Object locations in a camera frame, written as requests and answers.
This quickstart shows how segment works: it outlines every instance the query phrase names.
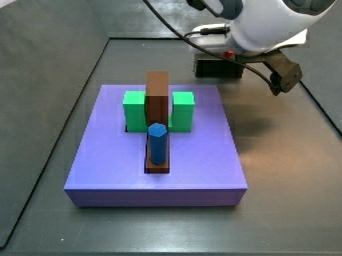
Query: purple platform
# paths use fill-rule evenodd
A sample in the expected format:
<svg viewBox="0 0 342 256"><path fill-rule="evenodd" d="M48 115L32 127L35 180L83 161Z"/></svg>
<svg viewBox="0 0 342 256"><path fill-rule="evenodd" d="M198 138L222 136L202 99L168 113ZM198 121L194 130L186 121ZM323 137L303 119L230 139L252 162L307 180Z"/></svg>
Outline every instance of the purple platform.
<svg viewBox="0 0 342 256"><path fill-rule="evenodd" d="M236 205L247 183L216 86L192 91L191 133L170 134L170 174L144 173L145 134L124 132L123 96L143 85L103 85L64 190L77 206Z"/></svg>

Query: blue cylinder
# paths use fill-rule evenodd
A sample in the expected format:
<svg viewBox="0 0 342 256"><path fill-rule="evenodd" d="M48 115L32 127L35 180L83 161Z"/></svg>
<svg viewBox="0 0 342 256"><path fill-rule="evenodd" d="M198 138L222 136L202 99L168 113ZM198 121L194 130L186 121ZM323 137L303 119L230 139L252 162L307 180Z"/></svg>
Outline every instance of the blue cylinder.
<svg viewBox="0 0 342 256"><path fill-rule="evenodd" d="M148 143L151 148L151 162L160 165L165 162L167 129L163 124L153 123L148 127Z"/></svg>

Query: gray tabletop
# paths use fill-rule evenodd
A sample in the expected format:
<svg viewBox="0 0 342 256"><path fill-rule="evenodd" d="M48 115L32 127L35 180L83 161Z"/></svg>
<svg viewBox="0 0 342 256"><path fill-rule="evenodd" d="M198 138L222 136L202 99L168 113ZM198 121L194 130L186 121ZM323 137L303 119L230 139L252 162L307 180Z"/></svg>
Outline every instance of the gray tabletop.
<svg viewBox="0 0 342 256"><path fill-rule="evenodd" d="M267 73L262 65L254 65ZM248 191L238 207L77 208L63 191L103 84L218 85ZM180 41L112 40L3 253L342 252L342 144L303 88L274 97L262 80L196 79Z"/></svg>

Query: brown wooden block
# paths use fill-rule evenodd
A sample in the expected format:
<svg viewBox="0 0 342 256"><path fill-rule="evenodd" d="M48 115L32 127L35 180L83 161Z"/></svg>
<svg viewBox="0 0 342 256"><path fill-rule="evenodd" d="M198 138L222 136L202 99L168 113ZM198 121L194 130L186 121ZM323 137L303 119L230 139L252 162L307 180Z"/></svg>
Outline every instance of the brown wooden block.
<svg viewBox="0 0 342 256"><path fill-rule="evenodd" d="M151 71L145 85L145 121L168 127L168 72Z"/></svg>
<svg viewBox="0 0 342 256"><path fill-rule="evenodd" d="M144 159L144 172L145 173L170 173L170 142L168 142L168 135L167 135L167 143L165 143L165 162L160 165L155 165L151 162L151 148L148 142L148 135L145 140L145 159Z"/></svg>

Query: dark brown base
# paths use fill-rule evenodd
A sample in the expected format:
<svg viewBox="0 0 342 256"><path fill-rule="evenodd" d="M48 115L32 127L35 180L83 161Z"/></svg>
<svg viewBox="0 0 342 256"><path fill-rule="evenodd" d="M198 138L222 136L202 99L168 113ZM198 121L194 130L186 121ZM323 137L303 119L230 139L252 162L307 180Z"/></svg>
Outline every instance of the dark brown base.
<svg viewBox="0 0 342 256"><path fill-rule="evenodd" d="M148 135L145 140L145 159L144 159L144 173L170 173L170 143L167 135L165 143L165 162L160 165L156 165L151 162L151 148L148 143Z"/></svg>

